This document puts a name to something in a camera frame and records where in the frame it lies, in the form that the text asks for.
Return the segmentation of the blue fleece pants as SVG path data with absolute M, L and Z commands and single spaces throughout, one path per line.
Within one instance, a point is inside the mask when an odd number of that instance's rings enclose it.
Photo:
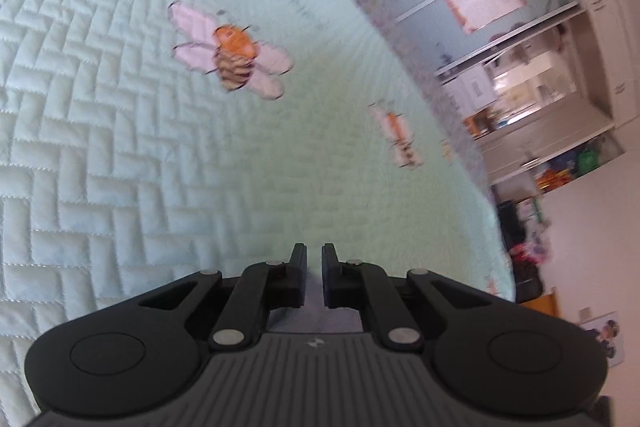
M 303 306 L 271 311 L 267 331 L 291 334 L 359 333 L 362 324 L 359 313 L 353 309 L 326 307 L 322 280 L 310 273 L 306 280 Z

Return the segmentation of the black chair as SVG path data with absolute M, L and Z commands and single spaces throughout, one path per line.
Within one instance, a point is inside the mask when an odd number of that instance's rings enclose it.
M 538 265 L 526 251 L 526 232 L 514 202 L 500 202 L 497 213 L 504 248 L 509 255 L 515 284 L 515 301 L 528 303 L 544 293 Z

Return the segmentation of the room door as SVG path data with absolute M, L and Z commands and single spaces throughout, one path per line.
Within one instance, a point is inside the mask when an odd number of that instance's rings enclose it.
M 532 170 L 612 130 L 614 120 L 585 98 L 571 96 L 476 141 L 488 182 L 495 185 Z

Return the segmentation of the white drawer cabinet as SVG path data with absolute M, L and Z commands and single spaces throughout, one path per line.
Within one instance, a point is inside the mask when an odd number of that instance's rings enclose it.
M 498 100 L 492 79 L 483 65 L 476 65 L 444 84 L 462 118 L 468 118 Z

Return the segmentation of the green quilted bee bedspread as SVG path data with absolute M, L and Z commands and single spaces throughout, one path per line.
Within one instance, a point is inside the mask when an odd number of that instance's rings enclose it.
M 1 0 L 1 421 L 52 327 L 333 243 L 512 298 L 480 154 L 362 0 Z

